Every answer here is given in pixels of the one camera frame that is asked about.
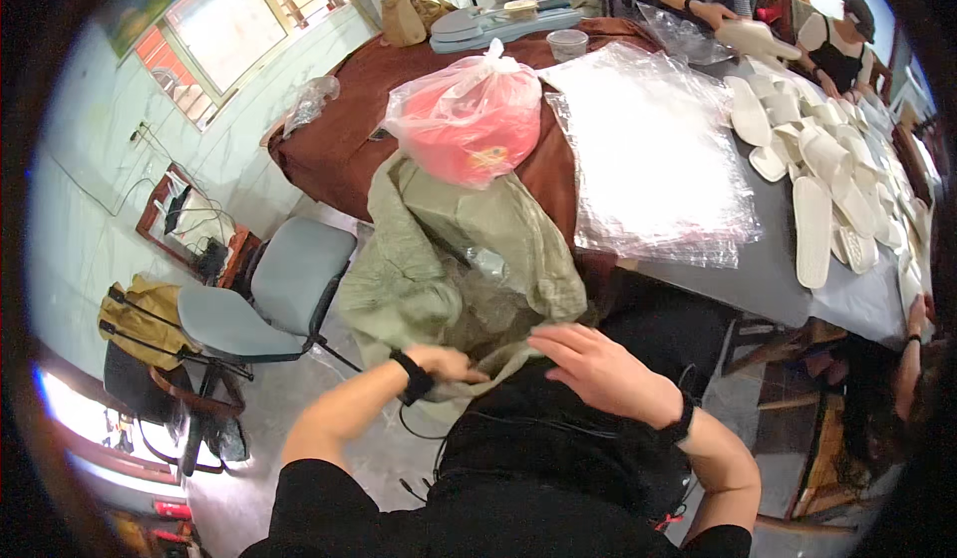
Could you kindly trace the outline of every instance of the white shirt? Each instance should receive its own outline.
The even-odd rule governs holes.
[[[832,18],[828,18],[831,26],[831,45],[848,57],[860,57],[860,48],[863,43],[848,43],[837,34],[834,29]],[[818,50],[824,44],[824,39],[828,36],[827,26],[824,25],[824,16],[819,13],[810,14],[807,22],[801,26],[801,31],[797,33],[797,42],[804,46],[808,51]],[[857,82],[867,84],[871,79],[871,70],[874,68],[874,52],[867,49],[860,62],[860,72],[857,73]]]

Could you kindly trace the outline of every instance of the floor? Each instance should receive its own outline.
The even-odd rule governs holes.
[[[367,225],[308,199],[297,205],[293,213],[357,232],[360,249],[371,232]],[[358,349],[334,311],[326,318],[322,335],[345,358],[359,360]],[[748,350],[748,347],[730,349],[725,354],[740,358]],[[256,381],[243,388],[247,408],[241,417],[251,457],[244,463],[232,464],[229,474],[197,473],[185,482],[188,503],[204,546],[214,558],[233,558],[266,537],[280,470],[280,451],[287,432],[304,408],[352,374],[318,348],[293,363],[257,366],[255,373]],[[719,367],[704,395],[704,408],[752,447],[758,432],[755,407],[764,366],[754,366],[728,377],[720,375]],[[416,438],[402,428],[396,414],[398,406],[397,402],[389,404],[369,431],[347,451],[356,480],[383,510],[421,505],[400,485],[399,479],[409,481],[413,489],[423,495],[426,488],[422,480],[432,480],[438,450],[437,441]],[[413,430],[425,435],[440,435],[447,429],[415,408],[406,412],[406,418]],[[764,482],[761,512],[780,516],[796,487],[803,456],[758,456],[758,463]],[[893,485],[895,476],[895,473],[889,474],[878,487]],[[684,537],[701,495],[700,486],[695,486],[687,501],[685,520],[668,529],[667,535],[673,542]],[[857,514],[844,521],[866,526],[869,515]],[[760,558],[840,556],[854,540],[851,536],[807,536],[758,528],[751,555]]]

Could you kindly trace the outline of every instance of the cap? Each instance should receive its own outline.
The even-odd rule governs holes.
[[[859,32],[867,42],[874,44],[874,14],[864,0],[841,0],[844,1],[844,14],[854,22],[854,28]]]

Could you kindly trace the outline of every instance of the black wrist band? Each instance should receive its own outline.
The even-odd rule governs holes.
[[[402,369],[409,373],[409,384],[399,395],[402,404],[411,406],[413,402],[429,393],[429,390],[436,384],[436,380],[431,375],[425,373],[425,370],[417,365],[415,361],[409,358],[405,352],[399,349],[392,349],[389,358],[402,366]]]
[[[681,409],[681,419],[658,431],[660,440],[669,445],[677,444],[688,437],[688,428],[691,427],[691,417],[695,413],[695,401],[686,392],[681,393],[684,399],[684,408]]]

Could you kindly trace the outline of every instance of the red plastic bag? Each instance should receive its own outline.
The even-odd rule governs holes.
[[[485,188],[538,143],[542,84],[502,51],[493,39],[485,55],[463,57],[389,93],[383,127],[440,180]]]

